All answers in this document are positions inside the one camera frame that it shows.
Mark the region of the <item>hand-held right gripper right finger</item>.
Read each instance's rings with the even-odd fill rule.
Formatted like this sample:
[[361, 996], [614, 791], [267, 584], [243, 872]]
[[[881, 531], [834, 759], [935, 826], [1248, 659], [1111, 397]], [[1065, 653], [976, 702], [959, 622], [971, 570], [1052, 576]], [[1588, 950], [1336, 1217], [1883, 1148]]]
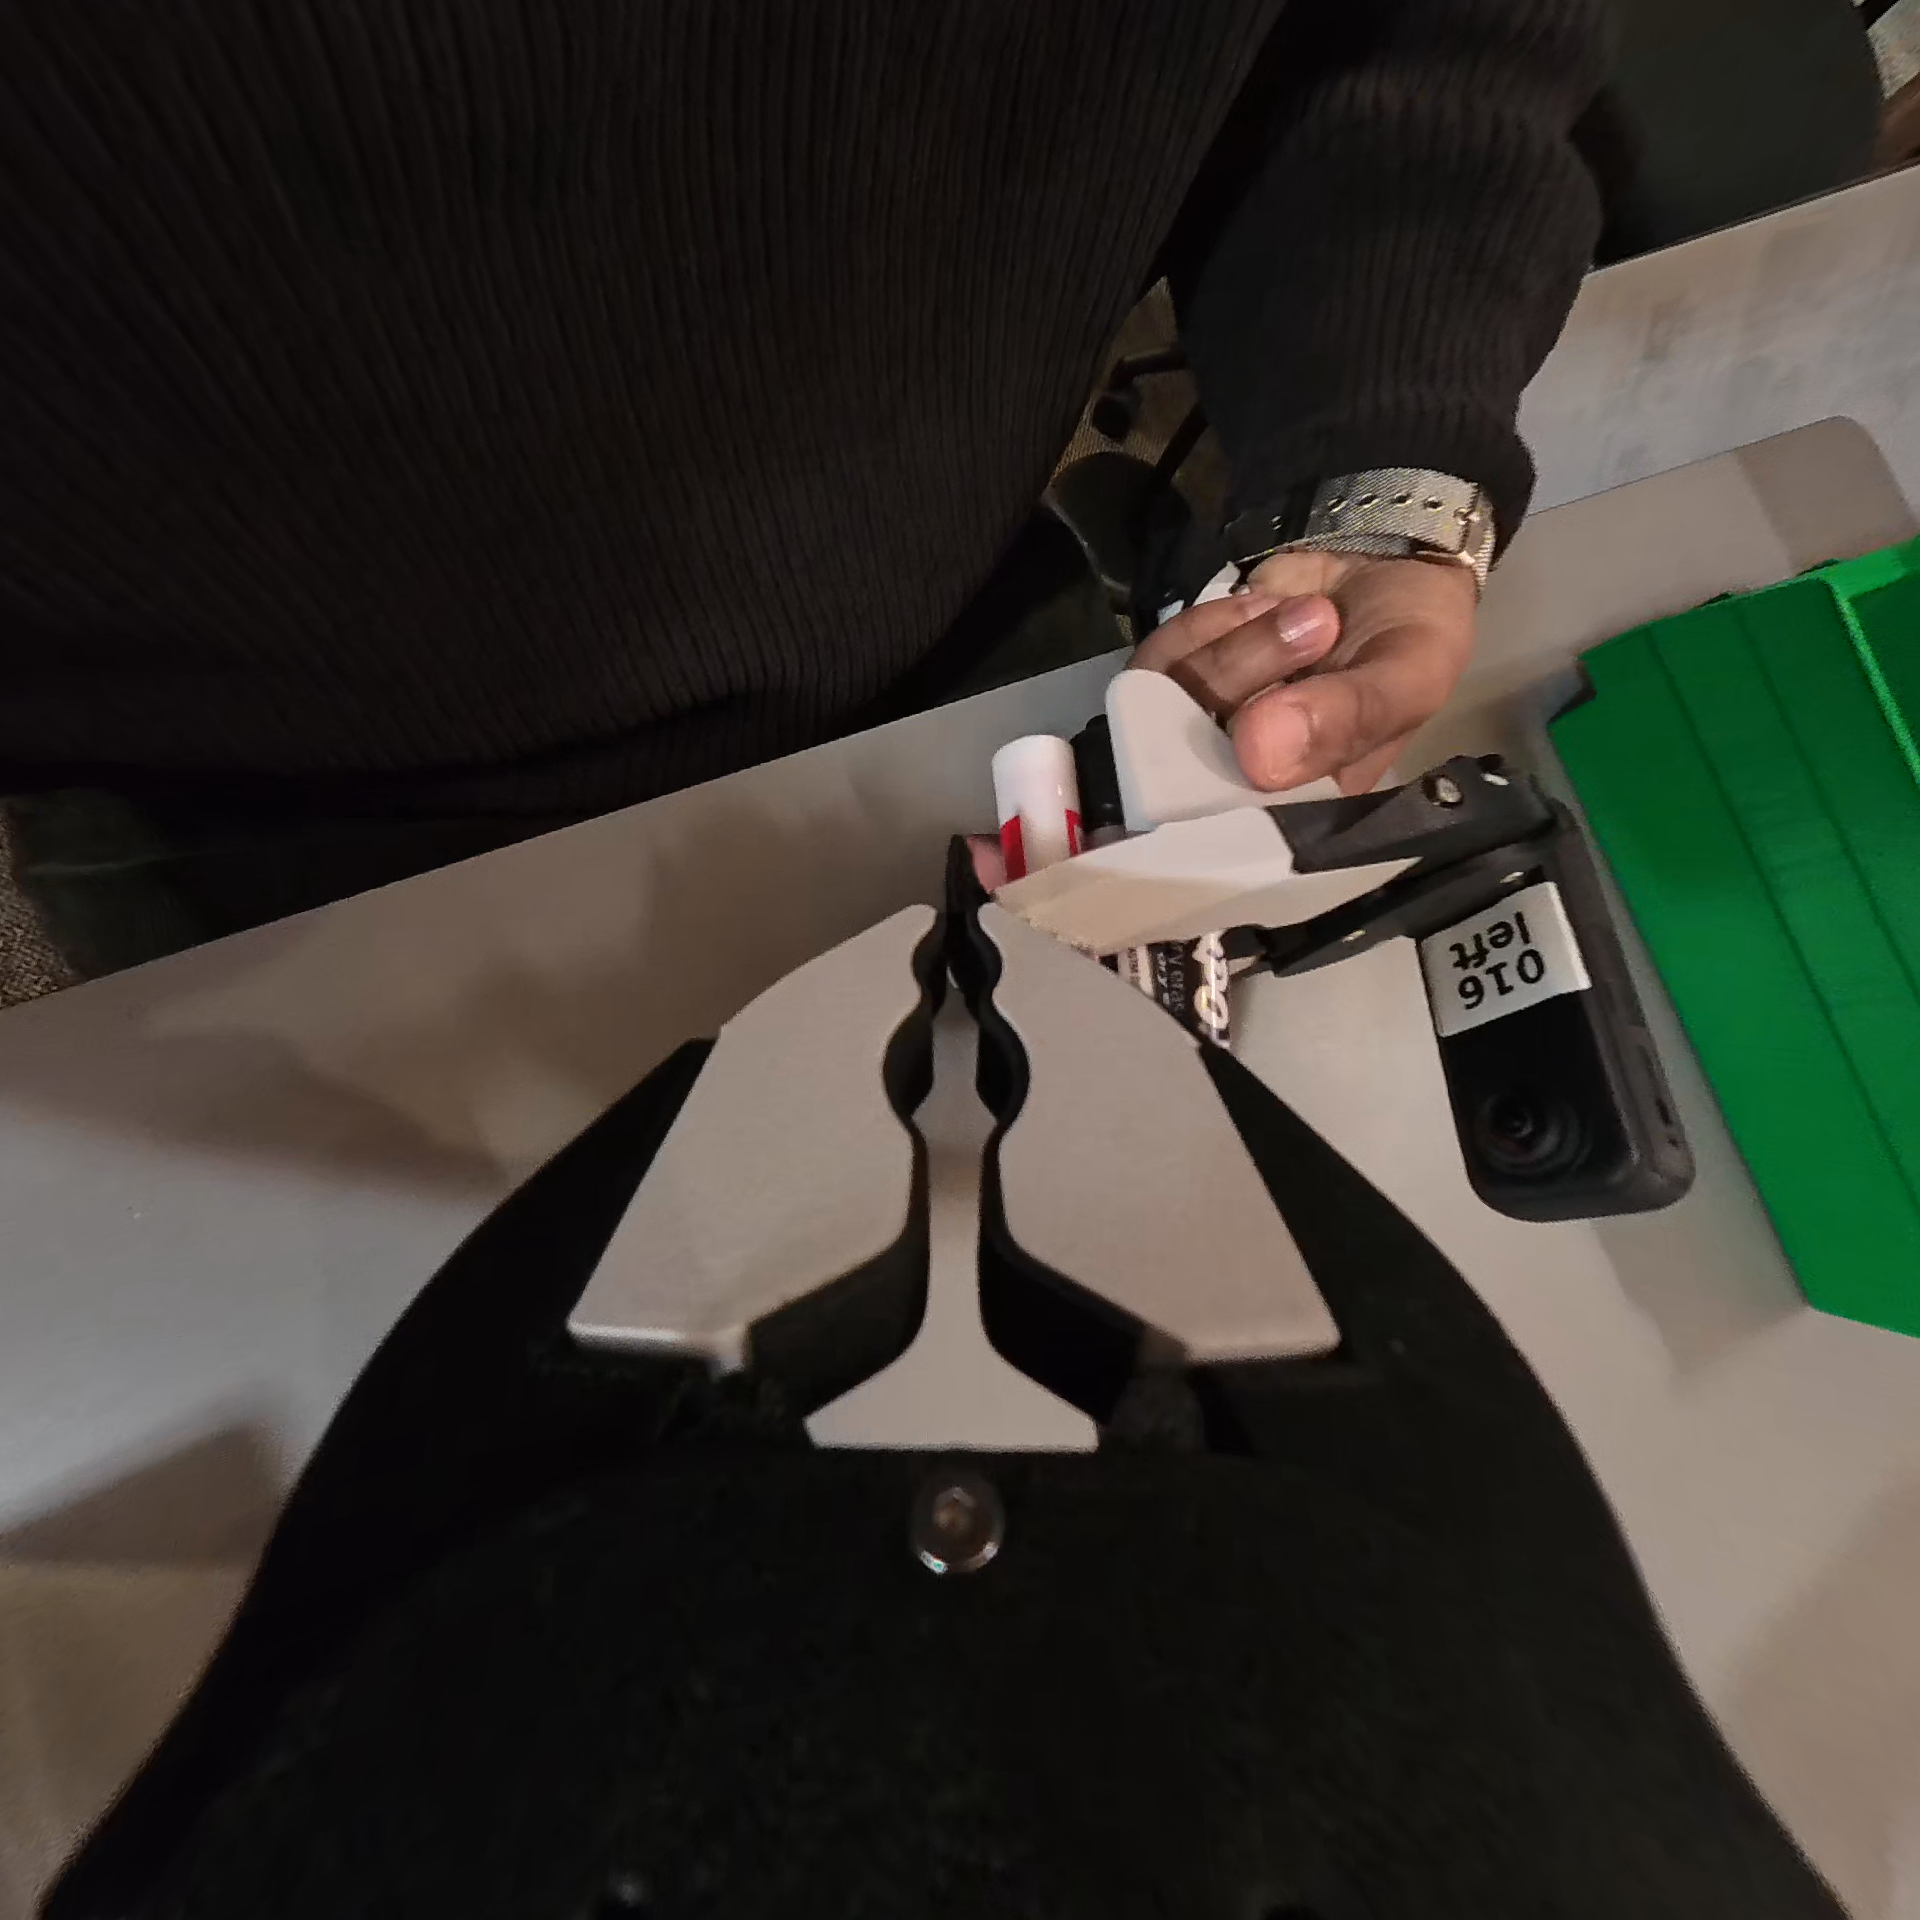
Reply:
[[1194, 1364], [1325, 1357], [1338, 1330], [1187, 1037], [1096, 960], [984, 904], [993, 1011], [1026, 1068], [998, 1146], [1013, 1248]]

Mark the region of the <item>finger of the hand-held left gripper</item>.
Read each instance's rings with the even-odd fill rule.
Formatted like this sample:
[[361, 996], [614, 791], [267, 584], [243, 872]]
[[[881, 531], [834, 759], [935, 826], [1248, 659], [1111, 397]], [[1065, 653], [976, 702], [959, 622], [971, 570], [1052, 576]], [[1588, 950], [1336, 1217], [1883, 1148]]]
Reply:
[[1269, 810], [1232, 810], [1121, 838], [1004, 884], [994, 903], [1087, 953], [1187, 941], [1250, 924], [1294, 878]]

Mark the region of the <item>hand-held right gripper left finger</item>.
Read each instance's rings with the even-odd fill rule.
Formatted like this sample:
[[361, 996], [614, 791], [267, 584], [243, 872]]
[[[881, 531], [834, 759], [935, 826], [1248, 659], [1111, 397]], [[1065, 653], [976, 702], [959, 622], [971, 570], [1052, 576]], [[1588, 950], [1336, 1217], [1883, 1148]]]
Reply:
[[762, 991], [712, 1044], [568, 1314], [583, 1350], [716, 1372], [876, 1372], [927, 1285], [919, 1109], [944, 916], [902, 908]]

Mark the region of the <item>red dry erase marker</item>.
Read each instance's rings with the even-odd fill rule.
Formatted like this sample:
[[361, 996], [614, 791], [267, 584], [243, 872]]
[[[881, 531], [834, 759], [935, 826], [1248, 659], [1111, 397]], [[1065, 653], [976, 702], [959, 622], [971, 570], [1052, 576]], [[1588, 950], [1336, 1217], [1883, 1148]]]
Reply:
[[989, 763], [998, 821], [1001, 884], [1082, 854], [1082, 800], [1067, 736], [1031, 733]]

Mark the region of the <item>person's left forearm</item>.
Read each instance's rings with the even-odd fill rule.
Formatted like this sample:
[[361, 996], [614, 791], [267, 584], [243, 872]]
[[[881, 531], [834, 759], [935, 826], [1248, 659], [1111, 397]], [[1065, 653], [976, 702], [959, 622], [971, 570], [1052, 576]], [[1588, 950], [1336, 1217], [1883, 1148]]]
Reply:
[[1578, 149], [1605, 5], [1177, 5], [1217, 128], [1164, 247], [1237, 511], [1385, 467], [1479, 492], [1499, 554], [1523, 387], [1600, 238]]

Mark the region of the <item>person's left hand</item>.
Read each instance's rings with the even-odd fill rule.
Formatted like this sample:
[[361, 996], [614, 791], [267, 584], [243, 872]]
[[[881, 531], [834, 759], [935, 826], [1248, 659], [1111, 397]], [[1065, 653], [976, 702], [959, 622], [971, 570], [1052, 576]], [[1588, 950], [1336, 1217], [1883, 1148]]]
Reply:
[[1477, 599], [1464, 565], [1294, 551], [1167, 619], [1131, 666], [1180, 684], [1256, 789], [1356, 794], [1449, 699]]

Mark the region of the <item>green plastic bin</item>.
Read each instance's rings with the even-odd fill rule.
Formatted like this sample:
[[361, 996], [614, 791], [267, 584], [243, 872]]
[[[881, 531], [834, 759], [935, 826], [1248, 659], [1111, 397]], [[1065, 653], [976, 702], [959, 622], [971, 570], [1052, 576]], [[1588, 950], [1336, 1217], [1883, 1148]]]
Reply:
[[1548, 736], [1803, 1299], [1918, 1334], [1918, 541], [1586, 649]]

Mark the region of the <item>silver wristwatch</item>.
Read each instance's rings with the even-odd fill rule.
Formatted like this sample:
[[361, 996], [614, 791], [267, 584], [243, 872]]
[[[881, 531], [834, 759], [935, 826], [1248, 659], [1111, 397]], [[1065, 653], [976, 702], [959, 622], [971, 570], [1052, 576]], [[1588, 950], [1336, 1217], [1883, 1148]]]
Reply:
[[1269, 559], [1318, 553], [1464, 570], [1485, 590], [1499, 530], [1494, 503], [1468, 480], [1429, 467], [1371, 467], [1303, 483], [1222, 531], [1237, 584]]

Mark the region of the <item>black chair base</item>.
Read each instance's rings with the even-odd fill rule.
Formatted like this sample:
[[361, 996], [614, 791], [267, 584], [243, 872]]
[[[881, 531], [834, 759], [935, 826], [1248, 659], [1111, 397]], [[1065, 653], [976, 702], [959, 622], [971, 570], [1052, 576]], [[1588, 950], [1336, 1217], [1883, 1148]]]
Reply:
[[1042, 504], [1074, 541], [1124, 640], [1196, 595], [1217, 557], [1228, 474], [1196, 399], [1171, 292], [1124, 317]]

